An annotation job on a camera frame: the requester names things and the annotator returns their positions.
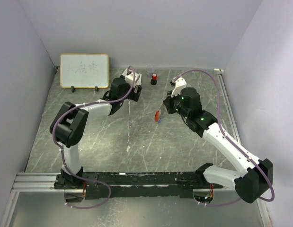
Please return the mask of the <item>metal key organizer red handle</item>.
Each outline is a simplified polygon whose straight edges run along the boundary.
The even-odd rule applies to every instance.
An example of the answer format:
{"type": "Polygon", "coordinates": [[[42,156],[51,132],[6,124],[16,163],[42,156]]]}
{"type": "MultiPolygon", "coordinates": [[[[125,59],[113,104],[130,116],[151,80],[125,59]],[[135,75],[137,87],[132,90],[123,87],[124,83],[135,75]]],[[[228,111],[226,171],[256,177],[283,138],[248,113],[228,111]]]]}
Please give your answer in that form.
{"type": "Polygon", "coordinates": [[[159,110],[156,111],[154,120],[156,123],[158,123],[158,120],[163,118],[164,113],[166,112],[166,107],[162,105],[159,110]]]}

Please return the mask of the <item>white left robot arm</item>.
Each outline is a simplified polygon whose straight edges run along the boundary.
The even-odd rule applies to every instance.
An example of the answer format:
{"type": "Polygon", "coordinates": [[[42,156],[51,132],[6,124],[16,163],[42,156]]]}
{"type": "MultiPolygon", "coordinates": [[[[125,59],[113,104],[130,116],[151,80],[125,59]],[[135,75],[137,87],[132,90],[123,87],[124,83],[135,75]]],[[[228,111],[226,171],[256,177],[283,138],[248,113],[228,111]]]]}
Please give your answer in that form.
{"type": "Polygon", "coordinates": [[[110,90],[102,99],[88,104],[65,102],[62,105],[50,126],[50,133],[62,156],[62,180],[56,181],[56,188],[69,185],[77,189],[82,186],[84,178],[79,160],[79,142],[88,119],[113,115],[126,99],[137,102],[142,91],[141,80],[141,74],[137,73],[120,76],[113,79],[110,90]]]}

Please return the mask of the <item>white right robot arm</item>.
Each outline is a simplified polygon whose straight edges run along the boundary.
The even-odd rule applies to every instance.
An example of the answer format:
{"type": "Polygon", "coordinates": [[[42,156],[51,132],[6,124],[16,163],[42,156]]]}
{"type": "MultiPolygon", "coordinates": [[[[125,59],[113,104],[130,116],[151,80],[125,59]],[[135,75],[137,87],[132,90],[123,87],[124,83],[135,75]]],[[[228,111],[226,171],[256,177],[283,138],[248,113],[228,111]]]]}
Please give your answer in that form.
{"type": "Polygon", "coordinates": [[[185,125],[199,137],[214,145],[234,166],[235,170],[219,168],[211,163],[201,166],[195,177],[201,188],[219,184],[235,190],[247,203],[253,203],[270,189],[273,183],[273,163],[261,160],[242,147],[218,124],[218,120],[201,105],[200,95],[193,87],[179,93],[168,91],[163,105],[169,114],[179,114],[185,125]]]}

